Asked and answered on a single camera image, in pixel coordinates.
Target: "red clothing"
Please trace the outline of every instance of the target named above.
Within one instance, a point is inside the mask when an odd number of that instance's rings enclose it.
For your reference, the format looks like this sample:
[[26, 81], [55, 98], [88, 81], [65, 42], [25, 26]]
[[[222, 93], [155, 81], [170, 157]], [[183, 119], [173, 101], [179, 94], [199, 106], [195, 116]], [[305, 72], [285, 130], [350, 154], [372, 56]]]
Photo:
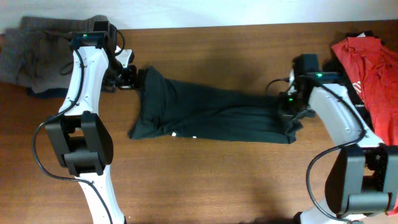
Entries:
[[348, 37], [332, 49], [370, 112], [375, 134], [398, 145], [398, 54], [374, 37]]

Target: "dark green cloth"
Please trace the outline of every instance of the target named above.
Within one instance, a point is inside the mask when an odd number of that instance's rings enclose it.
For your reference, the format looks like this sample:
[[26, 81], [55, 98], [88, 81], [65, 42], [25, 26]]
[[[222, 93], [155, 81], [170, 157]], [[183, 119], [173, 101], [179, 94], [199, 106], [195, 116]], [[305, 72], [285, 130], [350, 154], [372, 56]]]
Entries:
[[275, 97], [168, 80], [153, 67], [139, 93], [141, 111], [129, 131], [131, 139], [175, 133], [186, 138], [292, 143], [301, 128], [298, 121], [280, 120]]

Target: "wooden surface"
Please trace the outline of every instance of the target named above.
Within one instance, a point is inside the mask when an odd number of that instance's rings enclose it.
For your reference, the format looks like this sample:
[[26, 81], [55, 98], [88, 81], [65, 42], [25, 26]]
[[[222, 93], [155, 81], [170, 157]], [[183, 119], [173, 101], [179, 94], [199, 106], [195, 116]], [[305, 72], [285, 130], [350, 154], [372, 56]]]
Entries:
[[[165, 77], [217, 88], [264, 94], [266, 84], [286, 77], [292, 59], [316, 53], [330, 58], [330, 44], [348, 31], [372, 29], [398, 50], [398, 25], [345, 22], [193, 29], [125, 30], [126, 48], [139, 67], [154, 65]], [[274, 93], [286, 88], [275, 84]], [[36, 126], [55, 114], [62, 99], [28, 97], [18, 86], [0, 84], [0, 223], [92, 223], [81, 188], [43, 175], [31, 153]], [[114, 190], [128, 223], [238, 223], [292, 217], [312, 206], [305, 188], [310, 160], [332, 146], [318, 119], [303, 121], [291, 144], [180, 139], [133, 141], [135, 91], [102, 93], [100, 117], [114, 141]], [[67, 175], [42, 131], [39, 157], [51, 172]], [[314, 167], [312, 185], [323, 195], [336, 154]], [[384, 215], [366, 223], [397, 223]]]

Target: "folded garment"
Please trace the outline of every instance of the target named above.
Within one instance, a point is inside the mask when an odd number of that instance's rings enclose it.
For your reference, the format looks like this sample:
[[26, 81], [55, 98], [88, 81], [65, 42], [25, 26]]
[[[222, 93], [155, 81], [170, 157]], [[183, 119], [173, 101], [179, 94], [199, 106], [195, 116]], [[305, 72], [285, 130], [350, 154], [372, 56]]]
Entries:
[[7, 29], [0, 53], [0, 81], [30, 87], [34, 93], [53, 88], [68, 88], [70, 75], [60, 69], [73, 61], [69, 32], [91, 31], [95, 21], [23, 17], [19, 29]]
[[141, 111], [131, 139], [176, 137], [226, 141], [292, 143], [302, 126], [282, 121], [279, 103], [271, 96], [249, 96], [236, 91], [164, 78], [149, 68], [140, 91]]

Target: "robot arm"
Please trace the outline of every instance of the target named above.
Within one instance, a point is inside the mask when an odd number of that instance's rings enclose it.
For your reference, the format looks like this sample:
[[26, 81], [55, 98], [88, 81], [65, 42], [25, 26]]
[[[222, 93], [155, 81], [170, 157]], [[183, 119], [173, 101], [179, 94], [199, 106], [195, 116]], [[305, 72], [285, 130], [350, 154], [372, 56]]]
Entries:
[[[92, 183], [98, 191], [79, 182], [94, 224], [123, 224], [126, 219], [116, 201], [110, 174], [113, 142], [98, 116], [98, 103], [104, 86], [113, 87], [113, 91], [116, 87], [140, 88], [135, 66], [128, 65], [134, 54], [132, 50], [123, 50], [115, 55], [121, 49], [116, 46], [116, 28], [108, 21], [95, 22], [94, 32], [75, 34], [71, 45], [80, 55], [73, 52], [75, 66], [60, 112], [69, 108], [76, 96], [80, 97], [74, 107], [45, 128], [60, 165], [68, 168], [76, 179]], [[83, 87], [79, 94], [81, 79]], [[83, 136], [70, 135], [77, 129], [82, 130]]]
[[[319, 72], [318, 59], [309, 59], [311, 57], [306, 55], [295, 59], [290, 78], [294, 88], [287, 93], [288, 98], [293, 100], [287, 102], [304, 102], [303, 105], [314, 110], [335, 145], [341, 148], [326, 181], [326, 199], [319, 206], [333, 217], [351, 221], [392, 210], [398, 189], [398, 181], [394, 177], [398, 169], [397, 147], [385, 146], [367, 126], [351, 103], [346, 87], [336, 83], [338, 75]], [[364, 176], [366, 166], [374, 171], [374, 175]], [[295, 222], [344, 223], [325, 216], [317, 207], [298, 213]]]

